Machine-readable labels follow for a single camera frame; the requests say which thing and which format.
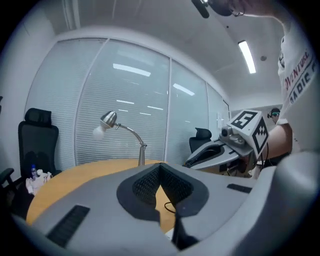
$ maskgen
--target lamp shade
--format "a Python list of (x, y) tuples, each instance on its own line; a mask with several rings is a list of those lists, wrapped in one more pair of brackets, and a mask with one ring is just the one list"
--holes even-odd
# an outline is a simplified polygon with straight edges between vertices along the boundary
[(117, 121), (117, 113), (109, 111), (100, 117), (100, 125), (93, 130), (93, 138), (97, 141), (101, 141), (104, 138), (105, 131), (113, 128)]
[(117, 113), (112, 111), (107, 112), (100, 118), (100, 125), (105, 129), (113, 128), (117, 121)]

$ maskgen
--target black cable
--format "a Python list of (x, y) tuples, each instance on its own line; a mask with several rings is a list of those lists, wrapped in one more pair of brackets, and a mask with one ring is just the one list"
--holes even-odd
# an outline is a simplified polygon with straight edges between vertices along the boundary
[(166, 203), (164, 204), (164, 208), (165, 208), (168, 212), (175, 214), (175, 213), (176, 213), (175, 211), (170, 210), (170, 209), (168, 209), (168, 208), (166, 207), (167, 204), (171, 204), (171, 202), (166, 202)]
[(264, 168), (265, 162), (264, 162), (264, 153), (261, 153), (261, 170)]
[(261, 170), (265, 167), (265, 163), (266, 161), (268, 160), (268, 156), (269, 156), (269, 144), (268, 142), (266, 143), (266, 157), (265, 157), (265, 160), (263, 158), (263, 153), (261, 153), (261, 163), (262, 163), (262, 168)]

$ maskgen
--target lamp arm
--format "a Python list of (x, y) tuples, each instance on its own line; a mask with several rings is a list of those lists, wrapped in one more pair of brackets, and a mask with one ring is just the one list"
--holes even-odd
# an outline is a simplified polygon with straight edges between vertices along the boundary
[(144, 166), (145, 165), (145, 149), (146, 149), (146, 146), (147, 144), (145, 144), (143, 142), (143, 140), (141, 139), (141, 137), (134, 131), (132, 130), (131, 128), (129, 127), (126, 127), (124, 125), (122, 125), (121, 123), (116, 123), (116, 130), (121, 127), (129, 132), (131, 132), (139, 141), (140, 143), (140, 152), (139, 152), (139, 161), (138, 161), (138, 166)]

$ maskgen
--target headset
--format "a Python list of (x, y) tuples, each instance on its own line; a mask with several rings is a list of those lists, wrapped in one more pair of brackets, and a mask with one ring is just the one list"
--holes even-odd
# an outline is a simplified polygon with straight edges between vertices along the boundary
[(267, 117), (268, 118), (271, 118), (272, 116), (275, 116), (275, 117), (277, 117), (277, 116), (279, 116), (280, 115), (280, 112), (272, 112), (272, 110), (267, 114)]

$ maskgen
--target chair headrest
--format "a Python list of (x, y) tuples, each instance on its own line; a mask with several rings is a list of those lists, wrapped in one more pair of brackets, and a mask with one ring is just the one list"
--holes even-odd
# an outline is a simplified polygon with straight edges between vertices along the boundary
[(197, 139), (210, 139), (212, 134), (211, 131), (208, 129), (203, 129), (203, 128), (195, 128), (196, 129), (196, 135), (195, 137)]
[(38, 108), (30, 108), (25, 113), (24, 120), (28, 124), (51, 127), (51, 111)]

